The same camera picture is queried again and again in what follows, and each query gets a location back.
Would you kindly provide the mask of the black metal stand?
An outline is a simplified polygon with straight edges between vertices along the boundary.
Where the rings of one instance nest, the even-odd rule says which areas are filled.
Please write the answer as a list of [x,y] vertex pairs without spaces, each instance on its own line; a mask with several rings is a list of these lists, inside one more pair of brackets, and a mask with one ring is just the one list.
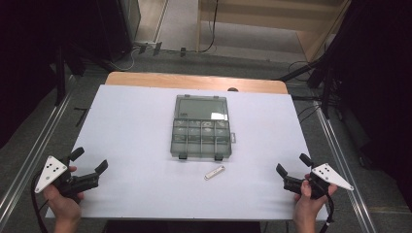
[[330,106],[329,99],[331,94],[333,70],[327,66],[326,58],[327,55],[324,54],[320,58],[307,62],[304,66],[292,72],[288,72],[285,76],[276,78],[276,81],[285,83],[304,73],[313,71],[307,81],[307,85],[309,88],[315,88],[316,86],[319,86],[320,83],[324,84],[323,94],[320,97],[321,111],[325,118],[329,119],[328,107]]

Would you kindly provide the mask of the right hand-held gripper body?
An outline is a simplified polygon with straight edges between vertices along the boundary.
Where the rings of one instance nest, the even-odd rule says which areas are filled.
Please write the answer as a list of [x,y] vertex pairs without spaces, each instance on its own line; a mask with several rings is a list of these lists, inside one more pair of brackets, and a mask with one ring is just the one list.
[[[311,186],[311,198],[319,199],[328,193],[328,187],[331,184],[336,184],[339,187],[347,190],[354,190],[354,187],[349,184],[343,177],[341,177],[331,166],[327,163],[319,165],[311,169],[308,178]],[[301,193],[301,185],[303,179],[297,179],[290,177],[286,170],[283,170],[283,183],[284,189],[294,192],[296,194]]]

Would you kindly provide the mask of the light wooden shelf unit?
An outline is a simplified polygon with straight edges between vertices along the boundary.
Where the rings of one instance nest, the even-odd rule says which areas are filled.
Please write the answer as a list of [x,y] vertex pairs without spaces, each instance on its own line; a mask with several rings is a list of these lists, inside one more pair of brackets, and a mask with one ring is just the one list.
[[197,0],[195,49],[200,50],[201,22],[294,30],[308,61],[321,54],[329,36],[339,30],[352,0]]

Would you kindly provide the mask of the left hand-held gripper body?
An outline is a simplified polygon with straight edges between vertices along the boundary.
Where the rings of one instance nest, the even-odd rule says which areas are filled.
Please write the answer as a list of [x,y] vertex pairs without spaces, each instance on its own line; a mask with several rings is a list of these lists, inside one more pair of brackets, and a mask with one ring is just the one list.
[[77,157],[72,155],[61,159],[50,155],[40,173],[34,192],[40,193],[52,184],[63,197],[71,198],[76,203],[80,203],[79,193],[98,187],[99,173],[94,171],[91,174],[80,177],[73,176],[69,170],[69,165],[71,161],[76,159]]

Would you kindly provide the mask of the white table cover sheet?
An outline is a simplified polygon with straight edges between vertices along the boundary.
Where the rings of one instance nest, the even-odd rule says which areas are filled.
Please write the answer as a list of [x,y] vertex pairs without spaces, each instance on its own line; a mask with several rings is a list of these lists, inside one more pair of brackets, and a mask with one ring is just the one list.
[[226,91],[230,129],[236,142],[223,161],[180,160],[170,152],[175,88],[100,86],[77,146],[78,175],[109,164],[99,186],[86,192],[82,214],[91,218],[186,220],[274,220],[292,217],[294,202],[276,171],[293,177],[309,169],[307,152],[288,94]]

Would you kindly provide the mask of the small white cylindrical piece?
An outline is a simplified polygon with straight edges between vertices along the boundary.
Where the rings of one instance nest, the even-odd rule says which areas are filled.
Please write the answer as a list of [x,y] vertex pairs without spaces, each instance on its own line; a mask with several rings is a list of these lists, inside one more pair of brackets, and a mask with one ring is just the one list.
[[214,169],[213,171],[207,173],[207,174],[204,176],[204,180],[205,180],[205,181],[209,181],[209,180],[211,180],[212,178],[214,178],[216,175],[218,175],[218,174],[220,174],[221,172],[223,172],[224,170],[225,170],[225,167],[222,165],[222,166]]

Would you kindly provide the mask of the wooden table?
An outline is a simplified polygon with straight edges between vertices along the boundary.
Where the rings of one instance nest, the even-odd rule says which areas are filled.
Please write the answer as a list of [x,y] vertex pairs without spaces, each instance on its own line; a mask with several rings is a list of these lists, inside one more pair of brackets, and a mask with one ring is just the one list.
[[239,92],[288,93],[286,84],[280,81],[163,73],[112,72],[108,75],[106,84],[221,91],[235,88]]

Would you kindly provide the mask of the black curtain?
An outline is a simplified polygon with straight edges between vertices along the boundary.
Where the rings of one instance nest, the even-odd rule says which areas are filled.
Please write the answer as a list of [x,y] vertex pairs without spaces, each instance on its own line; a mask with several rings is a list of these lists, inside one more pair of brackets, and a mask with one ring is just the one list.
[[75,38],[87,0],[0,0],[0,149],[55,88],[62,56],[83,68]]
[[366,135],[364,162],[395,180],[412,211],[412,0],[352,0],[326,55]]

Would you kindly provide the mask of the aluminium floor rail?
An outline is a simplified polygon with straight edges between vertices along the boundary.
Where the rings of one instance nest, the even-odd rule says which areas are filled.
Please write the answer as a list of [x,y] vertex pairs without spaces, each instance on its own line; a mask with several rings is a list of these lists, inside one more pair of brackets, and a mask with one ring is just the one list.
[[47,157],[48,144],[61,122],[80,77],[71,75],[66,81],[66,95],[55,105],[53,89],[20,126],[11,140],[0,149],[0,232],[7,226],[19,204],[28,202],[30,183]]
[[325,117],[321,108],[317,109],[316,113],[317,118],[319,119],[319,122],[323,128],[324,134],[326,135],[326,140],[331,149],[337,170],[340,172],[342,177],[354,187],[354,190],[348,190],[347,193],[349,195],[352,208],[354,209],[355,215],[360,224],[362,233],[377,233],[375,224],[371,218],[361,192],[358,189],[355,178],[351,172],[345,154],[340,147],[330,120]]

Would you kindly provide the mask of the clear grey compartment box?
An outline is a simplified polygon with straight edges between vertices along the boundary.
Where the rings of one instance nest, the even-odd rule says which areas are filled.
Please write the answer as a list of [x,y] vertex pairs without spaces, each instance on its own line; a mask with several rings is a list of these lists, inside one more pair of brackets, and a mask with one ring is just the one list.
[[178,95],[170,152],[179,159],[223,161],[232,154],[227,100],[222,96]]

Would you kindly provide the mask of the person's right hand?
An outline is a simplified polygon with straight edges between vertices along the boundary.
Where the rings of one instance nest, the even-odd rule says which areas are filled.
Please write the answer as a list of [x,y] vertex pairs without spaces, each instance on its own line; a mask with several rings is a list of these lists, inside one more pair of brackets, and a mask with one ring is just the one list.
[[303,180],[300,187],[301,194],[295,195],[295,209],[293,212],[294,223],[316,223],[316,217],[321,207],[327,201],[327,197],[324,195],[318,199],[312,199],[312,187],[306,178]]

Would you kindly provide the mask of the dark cabinet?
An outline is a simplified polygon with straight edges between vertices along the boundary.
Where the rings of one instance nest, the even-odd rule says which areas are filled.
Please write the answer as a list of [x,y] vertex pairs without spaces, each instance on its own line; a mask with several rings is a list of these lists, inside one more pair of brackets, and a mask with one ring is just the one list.
[[117,61],[131,52],[141,20],[138,0],[96,0],[102,56]]

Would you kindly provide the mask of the person's left hand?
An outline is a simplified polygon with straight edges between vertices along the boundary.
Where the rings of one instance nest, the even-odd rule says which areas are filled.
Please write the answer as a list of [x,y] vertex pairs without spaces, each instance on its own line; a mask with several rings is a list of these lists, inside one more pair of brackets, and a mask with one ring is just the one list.
[[71,198],[64,197],[58,189],[50,184],[43,190],[44,197],[49,201],[49,206],[57,222],[76,222],[81,219],[81,208]]

